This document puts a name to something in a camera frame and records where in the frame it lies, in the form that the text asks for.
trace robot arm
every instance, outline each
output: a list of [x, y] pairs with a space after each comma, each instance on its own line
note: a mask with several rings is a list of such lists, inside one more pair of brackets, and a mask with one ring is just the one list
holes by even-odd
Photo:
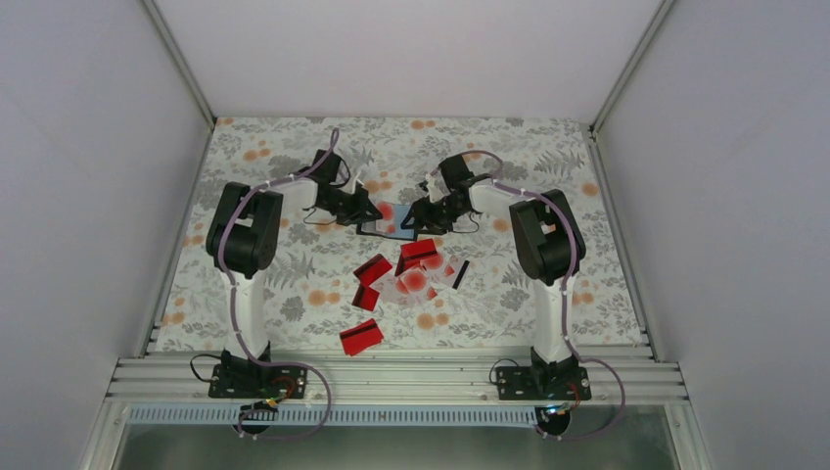
[[[315, 162], [325, 151], [318, 151]], [[264, 302], [265, 269], [274, 260], [279, 236], [280, 217], [283, 212], [293, 213], [309, 208], [330, 212], [341, 225], [363, 223], [382, 218], [380, 211], [369, 201], [369, 193], [359, 184], [359, 172], [344, 184], [336, 185], [341, 157], [332, 154], [307, 177], [298, 178], [280, 185], [274, 190], [255, 194], [243, 208], [239, 221], [231, 228], [225, 245], [224, 260], [232, 271], [242, 274], [237, 281], [234, 310], [239, 332], [251, 353], [268, 360], [270, 352], [265, 322], [262, 313]], [[250, 186], [228, 183], [216, 208], [216, 213], [207, 234], [207, 253], [213, 257], [213, 264], [219, 267], [218, 249], [221, 235], [227, 227], [233, 211], [251, 190]], [[230, 292], [230, 281], [221, 276], [225, 292]], [[232, 325], [230, 308], [227, 308], [227, 325]], [[236, 377], [238, 384], [233, 389], [247, 388], [245, 392], [255, 393], [261, 389], [264, 380], [261, 371], [248, 362], [236, 332], [228, 328], [222, 371]], [[251, 378], [249, 387], [240, 386], [242, 378]]]
[[[439, 169], [450, 194], [437, 200], [432, 191], [435, 183], [428, 177], [425, 189], [429, 197], [413, 204], [404, 223], [432, 233], [446, 233], [451, 231], [452, 223], [467, 212], [510, 219], [519, 264], [533, 280], [536, 323], [528, 371], [536, 391], [533, 395], [553, 399], [560, 397], [563, 390], [567, 394], [568, 388], [563, 386], [574, 382], [581, 384], [581, 378], [586, 375], [571, 354], [562, 331], [562, 283], [571, 262], [571, 243], [563, 223], [570, 225], [576, 239], [574, 273], [578, 272], [579, 261], [585, 257], [585, 244], [565, 195], [559, 190], [542, 194], [566, 219], [559, 220], [549, 207], [526, 196], [524, 191], [513, 194], [500, 189], [489, 175], [474, 175], [461, 155], [444, 160]], [[572, 276], [565, 286], [566, 299], [571, 297], [574, 283]], [[566, 303], [565, 308], [570, 307], [570, 303]], [[580, 396], [590, 397], [587, 386], [582, 387]]]

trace wire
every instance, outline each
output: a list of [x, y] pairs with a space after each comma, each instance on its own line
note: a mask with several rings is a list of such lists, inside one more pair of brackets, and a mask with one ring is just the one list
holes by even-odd
[[472, 213], [472, 212], [467, 212], [467, 218], [469, 218], [471, 222], [473, 222], [473, 223], [475, 223], [475, 224], [476, 224], [476, 229], [475, 229], [475, 230], [468, 230], [468, 231], [464, 231], [464, 232], [459, 232], [459, 231], [457, 231], [457, 230], [450, 230], [450, 232], [451, 232], [451, 233], [457, 233], [457, 234], [460, 234], [460, 235], [464, 235], [464, 234], [468, 234], [468, 233], [476, 233], [476, 232], [478, 232], [478, 231], [479, 231], [479, 229], [480, 229], [480, 228], [482, 228], [482, 227], [479, 225], [479, 223], [478, 223], [478, 222], [476, 222], [476, 221], [474, 221], [474, 220], [473, 220], [473, 213]]
[[196, 358], [199, 358], [199, 357], [212, 357], [212, 358], [218, 359], [218, 360], [222, 360], [222, 358], [219, 357], [216, 354], [196, 354], [196, 355], [194, 355], [193, 357], [190, 358], [190, 370], [191, 370], [191, 372], [193, 372], [193, 375], [196, 376], [197, 380], [199, 380], [200, 382], [205, 382], [207, 384], [212, 383], [212, 380], [203, 378], [201, 375], [199, 375], [199, 372], [196, 371], [196, 366], [193, 365], [193, 359], [196, 359]]
[[[496, 188], [499, 188], [503, 191], [506, 191], [510, 194], [513, 194], [513, 195], [516, 195], [516, 196], [530, 196], [532, 198], [538, 199], [539, 201], [544, 203], [548, 208], [550, 208], [550, 210], [552, 210], [554, 213], [556, 213], [557, 217], [559, 217], [559, 220], [562, 222], [562, 226], [565, 227], [565, 232], [568, 234], [568, 242], [571, 244], [571, 264], [568, 266], [568, 271], [565, 273], [565, 277], [563, 277], [563, 279], [562, 279], [562, 291], [561, 291], [561, 294], [562, 294], [562, 325], [561, 325], [562, 326], [562, 337], [565, 340], [565, 345], [568, 347], [568, 350], [571, 352], [571, 354], [574, 355], [577, 362], [581, 362], [581, 363], [593, 362], [593, 363], [596, 363], [596, 364], [600, 364], [601, 366], [608, 369], [609, 372], [611, 372], [611, 375], [614, 376], [614, 379], [617, 380], [617, 384], [620, 386], [620, 396], [621, 396], [621, 398], [620, 398], [620, 411], [618, 411], [617, 414], [614, 415], [614, 417], [611, 419], [611, 421], [608, 422], [608, 424], [606, 424], [605, 426], [603, 426], [602, 428], [600, 428], [596, 431], [592, 431], [592, 432], [584, 434], [582, 436], [574, 436], [574, 437], [556, 436], [555, 438], [552, 438], [552, 439], [556, 439], [557, 441], [572, 442], [572, 441], [582, 441], [582, 440], [585, 440], [585, 439], [590, 439], [590, 438], [594, 438], [594, 437], [600, 436], [602, 434], [605, 434], [609, 430], [611, 430], [614, 426], [616, 426], [617, 423], [620, 422], [620, 419], [623, 417], [623, 414], [625, 413], [625, 385], [623, 385], [623, 379], [620, 378], [620, 374], [617, 372], [617, 370], [614, 367], [609, 365], [608, 362], [606, 362], [602, 359], [596, 358], [596, 357], [582, 357], [579, 354], [579, 352], [576, 350], [576, 348], [574, 347], [574, 344], [571, 342], [571, 338], [568, 335], [568, 305], [570, 304], [570, 302], [568, 302], [568, 280], [571, 279], [571, 277], [574, 275], [574, 271], [576, 271], [576, 236], [574, 235], [574, 229], [571, 227], [571, 224], [565, 218], [565, 215], [562, 213], [562, 210], [560, 210], [555, 204], [553, 204], [553, 202], [551, 202], [549, 199], [542, 196], [541, 194], [534, 193], [532, 191], [519, 190], [519, 189], [516, 189], [516, 188], [512, 188], [510, 186], [507, 186], [507, 185], [504, 185], [504, 184], [500, 183], [496, 178], [493, 178], [492, 181], [493, 181], [493, 186], [495, 186]], [[541, 434], [543, 439], [548, 439], [548, 437], [549, 437], [548, 434], [545, 433], [538, 426], [536, 426], [536, 432]]]
[[521, 365], [519, 365], [519, 362], [516, 362], [516, 361], [515, 361], [515, 360], [513, 360], [513, 359], [501, 358], [501, 359], [496, 360], [496, 361], [493, 363], [492, 367], [490, 367], [490, 372], [487, 374], [487, 380], [490, 382], [490, 384], [492, 384], [492, 385], [496, 385], [496, 386], [498, 385], [496, 382], [494, 382], [494, 381], [492, 380], [492, 371], [493, 371], [493, 370], [495, 370], [495, 366], [496, 366], [496, 365], [498, 365], [498, 363], [499, 363], [499, 362], [504, 362], [504, 361], [506, 361], [506, 360], [507, 360], [507, 361], [510, 361], [510, 362], [513, 362], [513, 365], [515, 365], [516, 367], [522, 367]]
[[[273, 186], [279, 186], [279, 185], [282, 185], [282, 184], [285, 184], [285, 183], [292, 182], [292, 181], [296, 180], [297, 178], [306, 177], [307, 175], [312, 173], [315, 169], [320, 167], [323, 164], [323, 162], [325, 162], [326, 159], [328, 159], [329, 156], [332, 155], [332, 152], [334, 152], [334, 148], [337, 145], [337, 141], [338, 141], [339, 138], [340, 138], [340, 129], [335, 127], [335, 128], [332, 129], [332, 135], [329, 138], [329, 148], [326, 150], [326, 153], [323, 154], [323, 157], [320, 158], [320, 160], [315, 162], [312, 166], [310, 166], [308, 169], [301, 172], [300, 174], [290, 174], [289, 176], [286, 176], [286, 177], [283, 177], [283, 178], [278, 178], [278, 179], [273, 179], [273, 180], [267, 181], [265, 183], [258, 184], [255, 187], [251, 188], [251, 190], [248, 192], [248, 194], [246, 194], [245, 197], [243, 197], [242, 200], [239, 202], [239, 205], [237, 205], [237, 207], [234, 209], [233, 213], [231, 213], [231, 216], [228, 219], [227, 225], [225, 225], [225, 229], [222, 231], [222, 236], [221, 236], [221, 238], [219, 238], [219, 247], [218, 247], [218, 250], [217, 250], [217, 253], [216, 253], [216, 260], [219, 262], [219, 267], [222, 269], [222, 272], [225, 273], [225, 275], [227, 276], [228, 281], [231, 285], [231, 292], [230, 292], [230, 296], [229, 296], [230, 297], [230, 299], [229, 299], [229, 301], [230, 301], [229, 302], [229, 305], [230, 305], [229, 310], [230, 310], [230, 316], [231, 316], [231, 327], [233, 328], [233, 331], [235, 332], [236, 339], [239, 342], [239, 346], [242, 348], [242, 351], [245, 352], [245, 356], [247, 356], [248, 359], [251, 362], [253, 362], [254, 364], [256, 364], [260, 367], [301, 367], [301, 368], [304, 368], [304, 369], [308, 370], [309, 372], [313, 373], [314, 375], [316, 375], [317, 378], [320, 379], [320, 382], [323, 383], [323, 387], [326, 389], [326, 411], [323, 413], [323, 417], [322, 417], [322, 419], [320, 419], [319, 423], [317, 423], [310, 430], [308, 430], [304, 433], [293, 435], [293, 436], [263, 436], [262, 437], [262, 439], [268, 440], [268, 441], [300, 441], [302, 439], [308, 438], [308, 437], [313, 436], [314, 434], [318, 433], [323, 428], [323, 426], [326, 424], [326, 421], [329, 420], [329, 417], [332, 414], [332, 389], [329, 386], [329, 382], [326, 380], [326, 378], [323, 376], [323, 374], [319, 370], [317, 370], [315, 367], [313, 367], [309, 364], [306, 364], [306, 363], [303, 363], [303, 362], [294, 362], [294, 361], [268, 362], [268, 361], [265, 361], [265, 360], [259, 360], [259, 358], [256, 357], [251, 352], [251, 350], [248, 348], [248, 345], [245, 344], [245, 340], [242, 338], [242, 331], [239, 328], [239, 319], [236, 316], [237, 282], [236, 282], [236, 278], [233, 275], [233, 271], [231, 271], [228, 268], [228, 265], [225, 262], [225, 249], [226, 249], [226, 246], [227, 246], [227, 243], [228, 243], [228, 237], [230, 237], [230, 234], [231, 234], [231, 229], [234, 227], [234, 225], [236, 224], [236, 221], [239, 219], [239, 215], [240, 215], [240, 213], [242, 213], [242, 210], [245, 208], [245, 206], [248, 205], [248, 202], [251, 200], [251, 198], [256, 193], [258, 193], [259, 191], [265, 190], [267, 188], [273, 187]], [[237, 423], [237, 431], [239, 432], [240, 436], [250, 436], [250, 437], [255, 436], [255, 435], [253, 435], [251, 433], [248, 433], [248, 432], [246, 432], [245, 430], [242, 429], [242, 422], [248, 416], [251, 416], [252, 414], [254, 414], [256, 412], [258, 412], [258, 410], [253, 410], [252, 409], [252, 410], [249, 410], [249, 411], [243, 413], [242, 415], [240, 415], [239, 422]]]
[[333, 224], [337, 221], [337, 218], [335, 217], [335, 218], [331, 219], [330, 221], [328, 221], [326, 223], [323, 223], [323, 222], [309, 222], [308, 218], [311, 217], [312, 215], [314, 215], [315, 212], [317, 212], [317, 208], [308, 208], [308, 209], [303, 209], [303, 210], [304, 211], [311, 211], [311, 213], [309, 213], [308, 215], [306, 215], [305, 217], [302, 218], [302, 223], [305, 223], [307, 225], [331, 225], [331, 224]]

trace floral tablecloth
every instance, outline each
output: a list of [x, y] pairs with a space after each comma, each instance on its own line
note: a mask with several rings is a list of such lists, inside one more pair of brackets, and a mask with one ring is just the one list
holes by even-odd
[[[640, 333], [585, 142], [571, 120], [521, 118], [225, 117], [213, 133], [187, 237], [162, 319], [157, 349], [219, 350], [227, 335], [220, 272], [205, 237], [228, 181], [256, 184], [309, 165], [341, 129], [336, 152], [376, 201], [411, 203], [417, 183], [446, 157], [485, 149], [505, 161], [516, 187], [562, 190], [587, 247], [573, 297], [571, 325], [583, 345], [639, 343]], [[466, 158], [475, 173], [493, 170], [485, 156]], [[475, 233], [435, 238], [444, 253], [470, 260], [459, 290], [439, 289], [412, 308], [379, 302], [352, 306], [352, 272], [375, 254], [396, 262], [403, 242], [359, 236], [354, 227], [309, 225], [306, 213], [284, 213], [276, 259], [267, 270], [265, 319], [279, 349], [338, 349], [338, 334], [375, 318], [386, 339], [378, 348], [470, 348], [530, 345], [533, 298], [516, 260], [509, 220], [482, 216]], [[473, 231], [466, 218], [458, 231]]]

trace red block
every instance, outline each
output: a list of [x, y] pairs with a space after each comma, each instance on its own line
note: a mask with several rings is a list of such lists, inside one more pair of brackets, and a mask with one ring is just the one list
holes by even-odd
[[357, 286], [357, 293], [354, 294], [354, 299], [351, 301], [353, 306], [359, 306], [364, 310], [372, 311], [378, 303], [380, 293], [371, 287]]
[[399, 276], [403, 271], [413, 266], [420, 266], [422, 259], [427, 259], [438, 254], [436, 250], [436, 242], [431, 238], [421, 240], [420, 242], [407, 243], [400, 246], [400, 258], [397, 260], [397, 269], [394, 272], [395, 276]]
[[369, 287], [391, 269], [392, 264], [383, 255], [375, 255], [355, 269], [354, 275], [357, 276], [360, 285]]
[[343, 351], [348, 355], [356, 355], [366, 348], [375, 346], [384, 341], [384, 334], [378, 328], [374, 319], [364, 321], [350, 330], [340, 334]]

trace white panel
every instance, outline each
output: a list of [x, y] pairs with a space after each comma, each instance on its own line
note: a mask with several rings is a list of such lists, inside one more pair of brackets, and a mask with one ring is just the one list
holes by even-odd
[[139, 2], [0, 12], [0, 468], [75, 468], [208, 130]]
[[157, 0], [221, 116], [592, 121], [660, 0]]
[[826, 468], [830, 3], [681, 1], [602, 131], [715, 468]]

